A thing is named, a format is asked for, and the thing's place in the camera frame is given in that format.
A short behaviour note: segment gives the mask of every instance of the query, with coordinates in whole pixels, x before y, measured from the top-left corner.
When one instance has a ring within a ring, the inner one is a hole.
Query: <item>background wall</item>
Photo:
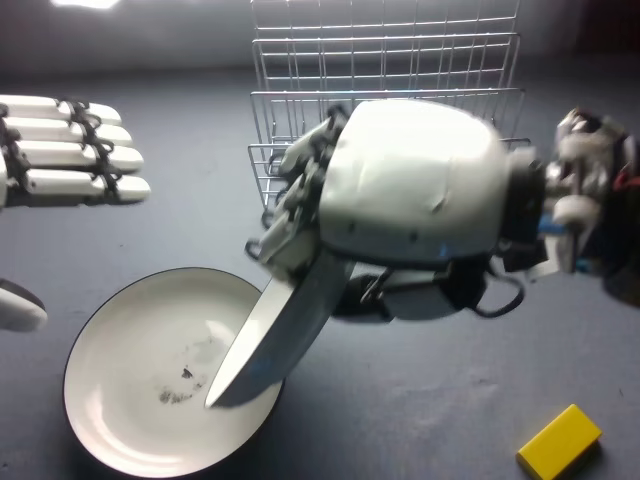
[[[328,17],[332,15],[332,3],[336,5],[334,16],[340,16],[340,6],[348,1],[322,0]],[[366,2],[381,3],[354,0],[361,5]],[[414,0],[387,0],[388,5],[392,2],[413,4]],[[420,2],[426,7],[444,4],[443,0]],[[450,0],[450,3],[452,11],[469,8],[474,11],[477,5],[476,0]],[[483,15],[492,11],[500,15],[505,5],[514,3],[514,0],[482,0]],[[523,35],[522,53],[570,51],[585,3],[523,0],[518,24]],[[121,0],[107,11],[54,7],[49,0],[0,0],[0,17],[3,75],[55,76],[251,65],[254,32],[250,0]]]

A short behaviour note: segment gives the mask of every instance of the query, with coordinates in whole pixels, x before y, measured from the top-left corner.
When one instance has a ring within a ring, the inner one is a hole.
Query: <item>gray tabletop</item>
[[[640,134],[637,59],[523,62],[519,134],[543,155],[580,105]],[[243,253],[261,205],[250,72],[155,74],[8,85],[118,109],[143,152],[149,201],[17,208],[0,218],[0,274],[45,302],[46,329],[0,334],[0,479],[120,478],[75,443],[62,377],[75,336],[113,293],[183,266],[267,275]],[[491,291],[489,302],[502,300]],[[571,403],[602,428],[581,479],[635,479],[640,450],[640,311],[599,282],[555,276],[495,320],[460,313],[386,326],[330,322],[289,378],[259,437],[196,478],[522,479],[516,450]]]

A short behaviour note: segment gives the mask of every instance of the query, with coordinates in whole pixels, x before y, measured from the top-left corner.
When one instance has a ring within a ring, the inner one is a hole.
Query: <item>yellow sponge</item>
[[[576,405],[522,447],[516,459],[536,480],[552,480],[585,453],[602,432]]]

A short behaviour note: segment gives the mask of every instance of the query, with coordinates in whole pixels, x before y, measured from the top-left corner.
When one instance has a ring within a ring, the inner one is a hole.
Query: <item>round plate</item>
[[[218,367],[260,292],[231,274],[169,270],[117,293],[87,322],[69,356],[71,428],[102,463],[174,477],[214,465],[266,420],[281,383],[239,407],[204,407]]]

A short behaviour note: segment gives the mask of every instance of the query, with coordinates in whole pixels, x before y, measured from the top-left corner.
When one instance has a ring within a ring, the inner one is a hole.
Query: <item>metal wire basket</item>
[[[265,206],[280,191],[268,159],[341,102],[438,101],[515,139],[524,91],[511,86],[520,0],[252,0],[258,143],[249,157]]]

